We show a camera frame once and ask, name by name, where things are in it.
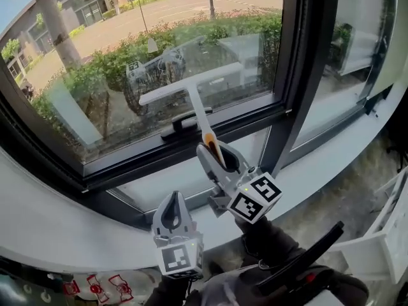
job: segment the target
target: sky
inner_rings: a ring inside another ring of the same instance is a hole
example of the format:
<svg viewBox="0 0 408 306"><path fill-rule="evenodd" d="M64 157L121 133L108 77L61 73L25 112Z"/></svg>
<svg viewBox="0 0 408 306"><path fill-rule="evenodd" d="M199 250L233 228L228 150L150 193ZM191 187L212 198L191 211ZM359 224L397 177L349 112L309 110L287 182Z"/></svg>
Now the sky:
<svg viewBox="0 0 408 306"><path fill-rule="evenodd" d="M31 0L0 0L0 33Z"/></svg>

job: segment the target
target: window latch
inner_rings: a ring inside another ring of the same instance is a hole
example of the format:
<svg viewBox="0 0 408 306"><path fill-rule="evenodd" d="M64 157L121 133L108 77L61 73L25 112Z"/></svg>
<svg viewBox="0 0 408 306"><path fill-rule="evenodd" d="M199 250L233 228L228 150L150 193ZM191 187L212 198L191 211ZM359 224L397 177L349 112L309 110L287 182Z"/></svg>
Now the window latch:
<svg viewBox="0 0 408 306"><path fill-rule="evenodd" d="M204 108L205 114L211 114L212 108ZM161 138L166 140L171 140L175 136L180 136L186 133L191 133L198 129L198 123L196 118L196 112L194 110L182 113L181 115L176 115L171 120L171 126L164 128L160 132Z"/></svg>

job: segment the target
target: pavement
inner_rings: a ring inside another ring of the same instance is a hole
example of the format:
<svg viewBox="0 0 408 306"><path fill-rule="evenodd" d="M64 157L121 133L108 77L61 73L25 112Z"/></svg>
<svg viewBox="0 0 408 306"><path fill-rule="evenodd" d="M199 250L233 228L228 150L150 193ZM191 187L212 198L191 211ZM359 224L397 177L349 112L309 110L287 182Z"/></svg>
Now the pavement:
<svg viewBox="0 0 408 306"><path fill-rule="evenodd" d="M283 0L214 0L216 12L248 10L251 8L282 9ZM199 13L209 15L209 0L161 0L142 6L148 29L160 23L172 23L187 20ZM129 10L119 16L100 21L87 27L83 33L73 38L80 56L88 59L96 50L115 48L129 34L137 35L145 30L142 13L139 8ZM28 74L27 79L39 93L62 68L62 62L56 51L41 60Z"/></svg>

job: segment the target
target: black sleeve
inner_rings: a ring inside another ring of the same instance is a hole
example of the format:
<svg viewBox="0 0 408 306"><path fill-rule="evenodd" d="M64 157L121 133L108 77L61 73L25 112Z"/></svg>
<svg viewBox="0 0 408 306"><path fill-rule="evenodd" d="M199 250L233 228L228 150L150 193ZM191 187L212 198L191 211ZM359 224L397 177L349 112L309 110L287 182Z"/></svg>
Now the black sleeve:
<svg viewBox="0 0 408 306"><path fill-rule="evenodd" d="M161 282L146 301L145 306L182 306L189 279L171 279L162 276Z"/></svg>
<svg viewBox="0 0 408 306"><path fill-rule="evenodd" d="M305 251L266 217L254 224L237 222L237 225L244 233L242 240L248 254L262 259L268 266L281 265Z"/></svg>

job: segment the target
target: white chair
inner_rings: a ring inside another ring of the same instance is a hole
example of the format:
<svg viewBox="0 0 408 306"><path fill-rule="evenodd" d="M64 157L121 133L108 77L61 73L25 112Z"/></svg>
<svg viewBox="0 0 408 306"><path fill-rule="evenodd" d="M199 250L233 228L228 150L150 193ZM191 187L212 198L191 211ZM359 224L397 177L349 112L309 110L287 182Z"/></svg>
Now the white chair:
<svg viewBox="0 0 408 306"><path fill-rule="evenodd" d="M359 279L396 284L408 267L407 169L375 192L389 198L364 236L329 249L342 252L352 275Z"/></svg>

